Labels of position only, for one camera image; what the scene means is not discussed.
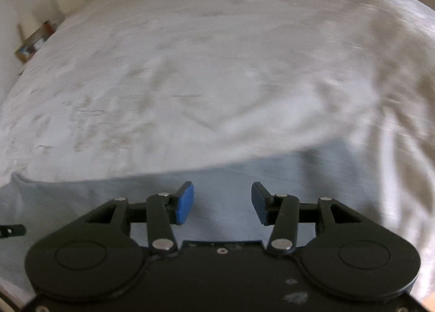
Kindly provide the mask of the framed photo on nightstand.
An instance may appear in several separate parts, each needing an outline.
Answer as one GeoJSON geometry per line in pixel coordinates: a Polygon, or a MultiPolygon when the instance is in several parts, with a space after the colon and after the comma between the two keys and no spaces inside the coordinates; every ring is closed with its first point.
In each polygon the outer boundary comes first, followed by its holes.
{"type": "Polygon", "coordinates": [[[42,48],[42,45],[56,31],[56,26],[49,20],[43,22],[31,36],[25,39],[22,45],[15,51],[15,57],[23,64],[26,64],[42,48]]]}

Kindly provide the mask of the grey sweatpants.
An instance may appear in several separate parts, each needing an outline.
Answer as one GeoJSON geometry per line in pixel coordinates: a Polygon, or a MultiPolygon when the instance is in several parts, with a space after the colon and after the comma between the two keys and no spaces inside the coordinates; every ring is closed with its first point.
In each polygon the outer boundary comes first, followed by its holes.
{"type": "Polygon", "coordinates": [[[187,222],[174,229],[182,240],[267,240],[251,204],[251,186],[313,203],[328,196],[379,221],[379,193],[365,163],[340,140],[274,157],[196,171],[148,174],[76,182],[37,182],[15,174],[1,188],[1,222],[21,224],[26,234],[1,241],[1,290],[16,304],[33,297],[24,258],[37,240],[116,198],[144,202],[192,182],[195,200],[187,222]]]}

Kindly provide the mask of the white embroidered bedspread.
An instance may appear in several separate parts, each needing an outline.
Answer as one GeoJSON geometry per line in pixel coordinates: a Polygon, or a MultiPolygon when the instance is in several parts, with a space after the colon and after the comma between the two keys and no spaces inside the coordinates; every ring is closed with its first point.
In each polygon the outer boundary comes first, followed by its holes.
{"type": "Polygon", "coordinates": [[[434,292],[434,11],[417,0],[90,0],[1,104],[1,188],[196,171],[340,140],[434,292]]]}

